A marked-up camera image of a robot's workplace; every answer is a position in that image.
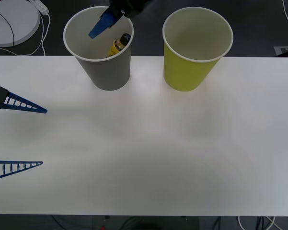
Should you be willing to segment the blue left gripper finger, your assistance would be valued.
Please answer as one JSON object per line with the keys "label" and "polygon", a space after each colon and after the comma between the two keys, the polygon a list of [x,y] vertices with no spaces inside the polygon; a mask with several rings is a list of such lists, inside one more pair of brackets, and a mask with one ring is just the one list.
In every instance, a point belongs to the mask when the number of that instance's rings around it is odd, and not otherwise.
{"label": "blue left gripper finger", "polygon": [[0,161],[0,179],[42,164],[42,161]]}
{"label": "blue left gripper finger", "polygon": [[0,109],[46,114],[47,110],[0,86]]}

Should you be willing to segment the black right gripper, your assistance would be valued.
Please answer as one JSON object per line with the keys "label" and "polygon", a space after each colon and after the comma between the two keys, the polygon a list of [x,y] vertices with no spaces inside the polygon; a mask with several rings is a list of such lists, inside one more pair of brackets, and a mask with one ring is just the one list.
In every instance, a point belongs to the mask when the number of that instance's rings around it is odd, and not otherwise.
{"label": "black right gripper", "polygon": [[[123,13],[125,17],[132,18],[140,14],[151,2],[152,0],[111,0],[110,6]],[[111,7],[108,7],[102,13],[100,20],[89,32],[88,36],[91,39],[94,39],[115,23],[115,16]]]}

